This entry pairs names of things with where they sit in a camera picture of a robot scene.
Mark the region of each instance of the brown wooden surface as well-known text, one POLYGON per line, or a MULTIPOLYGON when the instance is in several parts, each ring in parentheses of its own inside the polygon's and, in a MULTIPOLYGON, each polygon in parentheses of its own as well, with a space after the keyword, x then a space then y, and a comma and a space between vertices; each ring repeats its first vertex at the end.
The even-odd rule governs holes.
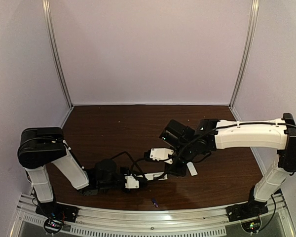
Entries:
MULTIPOLYGON (((76 106, 64 134, 82 165, 91 168, 121 151, 141 158, 150 148, 168 147, 158 137, 170 119, 196 128, 203 118, 234 120, 227 106, 76 106)), ((115 161, 131 165, 127 156, 115 161)), ((145 172, 163 171, 162 163, 143 161, 140 166, 145 172)), ((130 194, 111 190, 88 197, 80 196, 53 165, 48 165, 48 172, 59 202, 120 210, 203 208, 246 201, 251 186, 262 177, 249 148, 219 150, 196 168, 194 177, 169 176, 130 194)))

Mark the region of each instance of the white backdrop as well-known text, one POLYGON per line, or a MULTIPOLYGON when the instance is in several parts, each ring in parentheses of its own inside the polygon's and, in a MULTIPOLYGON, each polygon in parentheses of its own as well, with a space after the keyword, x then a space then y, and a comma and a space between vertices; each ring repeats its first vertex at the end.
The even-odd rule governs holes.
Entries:
POLYGON ((74 104, 229 104, 251 0, 52 0, 74 104))
MULTIPOLYGON (((296 120, 296 0, 261 0, 256 34, 235 104, 242 120, 269 120, 292 113, 296 120)), ((258 149, 267 169, 276 151, 258 149)), ((296 174, 283 188, 296 227, 296 174)))
POLYGON ((16 155, 21 132, 60 126, 67 111, 41 1, 0 1, 0 237, 30 187, 16 155))

